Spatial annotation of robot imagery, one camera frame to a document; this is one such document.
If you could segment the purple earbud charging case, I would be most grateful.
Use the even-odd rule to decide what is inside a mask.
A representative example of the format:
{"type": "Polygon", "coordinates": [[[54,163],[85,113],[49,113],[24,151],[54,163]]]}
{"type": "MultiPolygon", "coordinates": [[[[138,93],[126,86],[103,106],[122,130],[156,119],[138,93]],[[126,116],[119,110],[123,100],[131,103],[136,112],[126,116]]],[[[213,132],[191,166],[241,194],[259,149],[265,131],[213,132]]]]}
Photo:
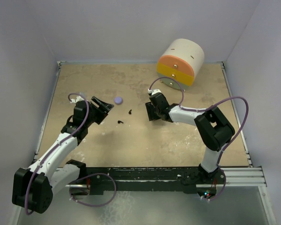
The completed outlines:
{"type": "Polygon", "coordinates": [[[123,103],[123,98],[122,97],[115,97],[114,98],[114,103],[117,105],[120,105],[123,103]]]}

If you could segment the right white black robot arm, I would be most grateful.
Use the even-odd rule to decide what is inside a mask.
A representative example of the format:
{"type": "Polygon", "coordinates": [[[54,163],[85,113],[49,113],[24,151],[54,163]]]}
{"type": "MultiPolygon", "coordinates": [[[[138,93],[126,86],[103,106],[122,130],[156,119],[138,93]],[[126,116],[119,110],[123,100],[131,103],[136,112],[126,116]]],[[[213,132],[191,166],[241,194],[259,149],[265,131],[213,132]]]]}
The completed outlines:
{"type": "Polygon", "coordinates": [[[148,119],[195,126],[206,147],[199,165],[199,179],[210,183],[215,179],[218,160],[224,147],[230,143],[235,130],[218,107],[210,109],[183,108],[179,104],[169,104],[159,89],[148,91],[150,101],[145,104],[148,119]]]}

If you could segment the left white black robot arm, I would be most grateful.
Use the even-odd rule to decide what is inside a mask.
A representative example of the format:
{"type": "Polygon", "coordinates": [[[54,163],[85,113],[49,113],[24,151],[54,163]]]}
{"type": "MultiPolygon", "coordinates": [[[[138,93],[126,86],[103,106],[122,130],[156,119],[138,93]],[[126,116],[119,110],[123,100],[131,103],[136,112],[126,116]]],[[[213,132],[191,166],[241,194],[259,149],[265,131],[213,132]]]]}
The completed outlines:
{"type": "Polygon", "coordinates": [[[90,125],[100,124],[114,107],[96,97],[88,101],[81,94],[77,94],[72,102],[75,103],[73,115],[67,119],[54,144],[40,159],[28,168],[19,168],[14,174],[12,203],[23,207],[27,215],[44,213],[54,195],[67,184],[82,184],[91,177],[110,177],[101,172],[88,174],[85,163],[75,160],[58,169],[66,156],[88,134],[90,125]]]}

